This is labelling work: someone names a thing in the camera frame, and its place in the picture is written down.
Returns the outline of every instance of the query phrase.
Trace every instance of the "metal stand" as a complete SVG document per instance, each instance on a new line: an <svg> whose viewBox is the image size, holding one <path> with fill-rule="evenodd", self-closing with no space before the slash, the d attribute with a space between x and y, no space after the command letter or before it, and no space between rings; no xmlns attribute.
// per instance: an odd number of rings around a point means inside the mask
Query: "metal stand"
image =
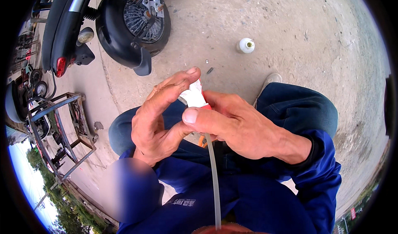
<svg viewBox="0 0 398 234"><path fill-rule="evenodd" d="M55 101L58 101L61 98L66 97L66 99L62 100L61 102L55 103ZM87 157L89 157L97 148L94 145L93 137L90 134L90 131L88 129L87 121L86 121L86 116L84 114L82 102L86 100L86 96L83 94L76 94L76 93L70 93L67 92L65 94L62 94L58 97L53 98L51 101L43 102L36 108L32 109L31 111L28 112L28 120L29 124L32 128L33 134L36 139L36 145L38 148L42 151L43 157L47 160L49 166L52 168L54 171L54 174L56 175L56 180L58 184L62 184L62 182L80 165L82 164ZM73 121L73 126L76 131L76 135L78 139L74 141L73 143L69 143L68 137L65 133L64 127L61 122L61 118L59 116L58 108L67 105L69 106L69 111L70 111L70 116L72 117ZM32 116L32 112L37 111L40 108L44 108L43 111L40 111L36 113L34 116ZM54 116L55 120L57 122L57 127L61 133L63 144L65 145L64 148L68 149L73 158L73 162L75 165L65 174L65 175L60 175L58 172L56 166L51 162L51 158L47 153L47 150L45 149L43 142L40 140L40 136L37 132L37 127L35 125L35 121L43 117L44 115L47 115L48 113L54 111ZM88 152L82 159L78 160L75 153L73 152L73 148L76 147L77 144L82 143L83 145L89 147L91 149L90 152Z"/></svg>

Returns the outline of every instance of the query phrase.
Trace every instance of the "white plastic bottle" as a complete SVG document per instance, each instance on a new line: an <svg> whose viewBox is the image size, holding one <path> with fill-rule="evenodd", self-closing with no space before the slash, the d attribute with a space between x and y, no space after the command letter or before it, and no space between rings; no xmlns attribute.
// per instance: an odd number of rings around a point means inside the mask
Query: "white plastic bottle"
<svg viewBox="0 0 398 234"><path fill-rule="evenodd" d="M236 50L240 53L251 53L254 51L254 42L250 38L243 38L236 44Z"/></svg>

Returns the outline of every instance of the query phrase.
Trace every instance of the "electric scooter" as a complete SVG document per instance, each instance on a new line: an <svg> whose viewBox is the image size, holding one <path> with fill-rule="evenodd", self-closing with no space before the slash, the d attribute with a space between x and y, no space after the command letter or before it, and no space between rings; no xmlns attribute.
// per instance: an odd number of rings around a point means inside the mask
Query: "electric scooter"
<svg viewBox="0 0 398 234"><path fill-rule="evenodd" d="M43 35L43 69L62 77L72 64L88 65L95 56L87 42L94 37L90 27L80 29L85 19L96 22L104 50L118 63L139 76L152 71L157 55L170 36L171 22L163 0L102 0L97 9L90 0L53 0Z"/></svg>

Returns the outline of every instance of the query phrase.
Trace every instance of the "red tail light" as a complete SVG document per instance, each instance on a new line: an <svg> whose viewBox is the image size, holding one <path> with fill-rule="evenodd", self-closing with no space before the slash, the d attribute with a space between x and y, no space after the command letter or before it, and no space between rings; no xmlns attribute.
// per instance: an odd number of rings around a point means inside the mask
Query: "red tail light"
<svg viewBox="0 0 398 234"><path fill-rule="evenodd" d="M59 57L57 59L57 77L61 77L64 74L66 65L67 59L65 57Z"/></svg>

